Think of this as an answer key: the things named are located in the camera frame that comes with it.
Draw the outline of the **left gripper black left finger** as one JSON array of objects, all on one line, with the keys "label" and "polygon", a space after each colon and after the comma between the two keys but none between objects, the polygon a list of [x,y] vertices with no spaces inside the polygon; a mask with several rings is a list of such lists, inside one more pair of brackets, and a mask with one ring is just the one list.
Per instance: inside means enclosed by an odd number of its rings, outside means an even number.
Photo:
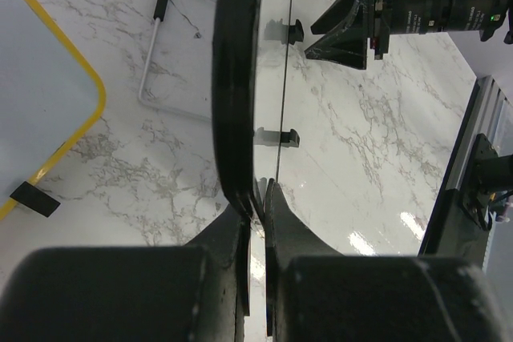
[{"label": "left gripper black left finger", "polygon": [[188,341],[242,341],[249,314],[249,219],[228,205],[188,242],[199,248],[199,278]]}]

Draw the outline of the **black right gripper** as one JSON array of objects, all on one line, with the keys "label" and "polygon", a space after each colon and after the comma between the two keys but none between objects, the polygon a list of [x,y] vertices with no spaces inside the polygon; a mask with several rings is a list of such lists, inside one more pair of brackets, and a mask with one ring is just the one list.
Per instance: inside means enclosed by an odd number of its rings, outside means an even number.
[{"label": "black right gripper", "polygon": [[305,50],[312,60],[333,62],[357,70],[367,68],[367,50],[382,60],[390,46],[390,0],[336,0],[310,27],[313,34],[324,34]]}]

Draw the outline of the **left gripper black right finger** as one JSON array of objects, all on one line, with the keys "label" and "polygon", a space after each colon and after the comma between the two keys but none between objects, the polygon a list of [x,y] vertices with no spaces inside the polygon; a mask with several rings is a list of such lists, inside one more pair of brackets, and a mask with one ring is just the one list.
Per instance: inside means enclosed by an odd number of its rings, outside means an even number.
[{"label": "left gripper black right finger", "polygon": [[334,308],[329,278],[343,255],[291,210],[280,184],[265,193],[266,320],[268,336],[311,336]]}]

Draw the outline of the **black-framed whiteboard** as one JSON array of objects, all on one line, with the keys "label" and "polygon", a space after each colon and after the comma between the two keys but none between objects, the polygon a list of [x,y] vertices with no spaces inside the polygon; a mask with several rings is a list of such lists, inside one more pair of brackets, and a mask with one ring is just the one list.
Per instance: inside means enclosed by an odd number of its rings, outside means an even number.
[{"label": "black-framed whiteboard", "polygon": [[[329,0],[291,0],[293,13],[306,12],[309,20]],[[212,40],[212,133],[216,167],[220,185],[243,223],[249,223],[261,209],[257,203],[257,188],[253,166],[254,95],[257,73],[258,30],[261,0],[217,0],[214,36]],[[343,69],[327,62],[307,60],[300,48],[285,53],[284,92],[288,90],[289,105],[295,106],[293,91],[307,91],[320,101],[324,91],[340,77],[355,70]]]}]

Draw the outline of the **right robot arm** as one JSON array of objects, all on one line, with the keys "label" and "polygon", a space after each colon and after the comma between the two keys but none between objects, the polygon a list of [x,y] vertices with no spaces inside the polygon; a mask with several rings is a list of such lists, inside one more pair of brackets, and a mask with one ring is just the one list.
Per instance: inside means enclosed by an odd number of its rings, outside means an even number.
[{"label": "right robot arm", "polygon": [[364,70],[367,51],[382,59],[393,35],[477,31],[486,42],[511,21],[512,0],[336,0],[311,26],[319,40],[305,56]]}]

